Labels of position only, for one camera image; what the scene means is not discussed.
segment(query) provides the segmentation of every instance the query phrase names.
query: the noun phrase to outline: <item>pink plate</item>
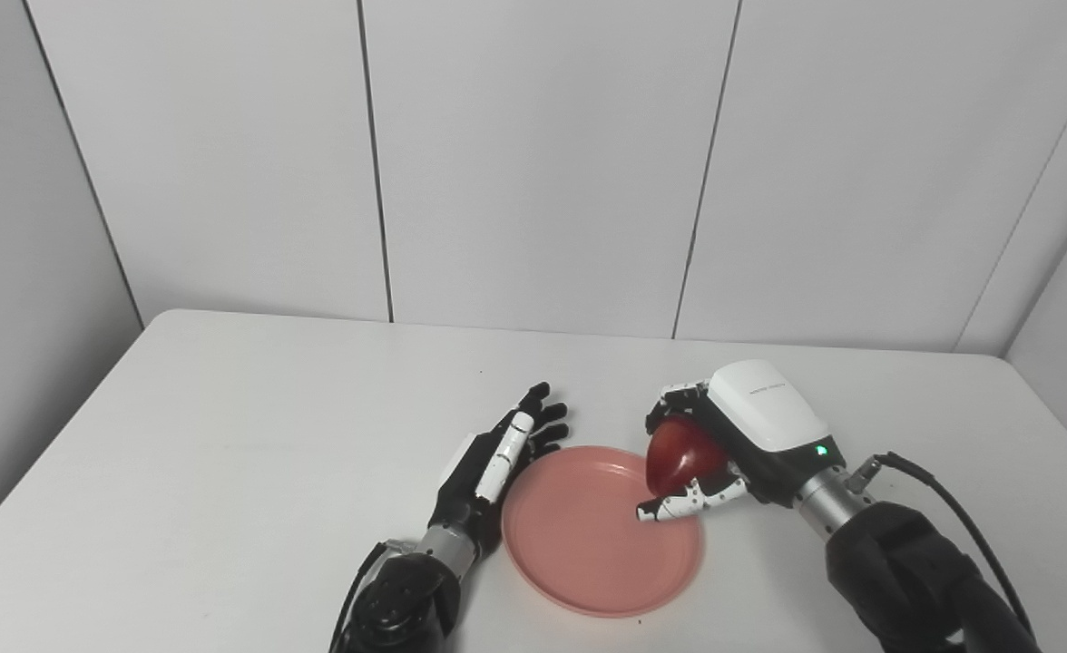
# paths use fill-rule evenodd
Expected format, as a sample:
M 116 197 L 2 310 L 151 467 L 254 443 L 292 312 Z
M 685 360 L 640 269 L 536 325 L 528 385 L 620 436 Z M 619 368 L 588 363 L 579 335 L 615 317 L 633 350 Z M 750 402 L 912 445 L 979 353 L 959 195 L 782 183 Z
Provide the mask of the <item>pink plate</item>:
M 576 612 L 650 612 L 686 589 L 703 558 L 697 520 L 639 522 L 652 499 L 646 459 L 574 446 L 530 464 L 513 482 L 500 529 L 513 564 L 547 599 Z

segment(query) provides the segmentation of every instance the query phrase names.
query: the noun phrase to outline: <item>robotic arm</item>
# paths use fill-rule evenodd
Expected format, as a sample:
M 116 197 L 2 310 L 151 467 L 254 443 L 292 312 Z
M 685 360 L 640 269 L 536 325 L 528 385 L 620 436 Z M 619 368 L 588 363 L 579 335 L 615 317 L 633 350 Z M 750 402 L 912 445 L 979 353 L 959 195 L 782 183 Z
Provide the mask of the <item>robotic arm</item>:
M 639 520 L 689 516 L 752 493 L 763 504 L 797 510 L 824 539 L 828 582 L 887 653 L 1039 652 L 1015 592 L 1010 610 L 972 559 L 922 513 L 865 492 L 882 464 L 915 475 L 945 497 L 936 479 L 891 453 L 849 475 L 828 426 L 768 361 L 740 361 L 711 380 L 663 389 L 646 417 L 647 432 L 673 414 L 695 419 L 730 461 L 678 493 L 639 505 Z M 968 520 L 952 496 L 945 500 Z M 973 522 L 967 525 L 985 544 Z M 983 551 L 993 563 L 987 545 Z M 994 572 L 1012 590 L 1001 566 Z M 951 643 L 958 630 L 964 642 Z
M 500 544 L 500 505 L 512 480 L 535 459 L 558 450 L 569 433 L 557 423 L 567 405 L 544 407 L 550 384 L 529 393 L 488 432 L 469 435 L 444 475 L 433 515 L 418 544 L 383 542 L 356 574 L 330 653 L 437 653 L 458 624 L 460 582 Z M 388 558 L 352 604 L 362 579 Z M 351 619 L 348 619 L 351 605 Z

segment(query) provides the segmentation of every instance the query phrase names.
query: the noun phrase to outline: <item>table surface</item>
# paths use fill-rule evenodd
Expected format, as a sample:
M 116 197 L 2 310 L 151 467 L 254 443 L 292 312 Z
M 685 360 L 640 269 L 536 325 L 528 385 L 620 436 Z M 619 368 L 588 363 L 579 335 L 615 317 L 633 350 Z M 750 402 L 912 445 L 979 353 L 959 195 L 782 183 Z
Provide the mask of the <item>table surface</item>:
M 172 312 L 0 507 L 0 653 L 321 653 L 368 548 L 420 536 L 456 446 L 528 385 L 570 403 L 572 444 L 646 451 L 662 385 L 744 359 L 773 361 L 853 466 L 891 447 L 935 471 L 1067 652 L 1067 431 L 1001 360 Z M 927 488 L 886 471 L 871 491 L 976 555 Z M 493 555 L 456 650 L 878 650 L 795 512 L 745 499 L 703 528 L 695 583 L 624 620 Z

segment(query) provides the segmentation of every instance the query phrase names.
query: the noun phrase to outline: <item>black cable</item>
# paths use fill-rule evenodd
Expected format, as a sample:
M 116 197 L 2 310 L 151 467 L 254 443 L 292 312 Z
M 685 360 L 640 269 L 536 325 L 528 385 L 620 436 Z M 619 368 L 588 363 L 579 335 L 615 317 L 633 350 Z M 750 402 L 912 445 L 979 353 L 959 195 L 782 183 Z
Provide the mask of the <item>black cable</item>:
M 965 524 L 966 530 L 969 530 L 969 535 L 976 542 L 977 548 L 981 550 L 982 555 L 985 556 L 985 561 L 989 562 L 990 570 L 993 570 L 993 575 L 998 576 L 998 583 L 1002 586 L 1002 591 L 1005 592 L 1006 600 L 1009 600 L 1009 607 L 1014 610 L 1014 616 L 1018 619 L 1022 627 L 1026 628 L 1030 633 L 1030 637 L 1034 636 L 1034 628 L 1030 625 L 1030 617 L 1026 616 L 1026 609 L 1022 606 L 1021 600 L 1018 599 L 1018 590 L 1014 589 L 1014 584 L 1009 582 L 1009 575 L 1006 575 L 1005 570 L 1002 568 L 1002 561 L 998 560 L 998 556 L 993 553 L 993 548 L 989 546 L 989 542 L 985 541 L 985 535 L 982 535 L 981 529 L 977 528 L 977 524 L 973 523 L 973 519 L 969 516 L 965 508 L 961 508 L 961 504 L 958 504 L 957 499 L 953 497 L 953 493 L 950 493 L 947 489 L 944 489 L 943 484 L 937 480 L 937 477 L 929 473 L 924 467 L 920 466 L 911 460 L 904 458 L 895 453 L 895 451 L 888 451 L 888 453 L 878 453 L 873 456 L 880 464 L 885 464 L 886 467 L 893 467 L 899 472 L 910 475 L 913 479 L 925 483 L 927 487 L 933 488 L 933 492 L 944 499 L 944 504 L 949 505 L 949 508 L 953 509 L 956 513 L 958 520 L 961 524 Z
M 352 578 L 352 586 L 348 588 L 348 595 L 344 598 L 344 607 L 339 608 L 339 620 L 336 620 L 336 630 L 331 634 L 331 646 L 328 648 L 328 653 L 336 653 L 338 651 L 339 636 L 344 633 L 344 621 L 348 620 L 348 610 L 352 607 L 355 591 L 360 589 L 364 576 L 368 575 L 368 571 L 372 570 L 372 566 L 376 566 L 377 560 L 380 559 L 381 555 L 385 554 L 385 551 L 388 551 L 387 542 L 377 542 L 377 545 L 372 546 L 372 551 L 368 553 L 368 557 L 361 563 L 360 570 L 355 572 L 355 578 Z

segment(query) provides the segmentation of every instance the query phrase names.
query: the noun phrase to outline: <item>apple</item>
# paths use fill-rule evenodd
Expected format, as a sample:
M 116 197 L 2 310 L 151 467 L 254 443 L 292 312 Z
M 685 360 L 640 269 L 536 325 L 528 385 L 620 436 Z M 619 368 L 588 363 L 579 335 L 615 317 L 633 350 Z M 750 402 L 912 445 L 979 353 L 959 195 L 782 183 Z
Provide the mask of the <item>apple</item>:
M 671 414 L 658 423 L 646 449 L 646 487 L 654 496 L 666 496 L 727 463 L 728 455 L 695 419 Z

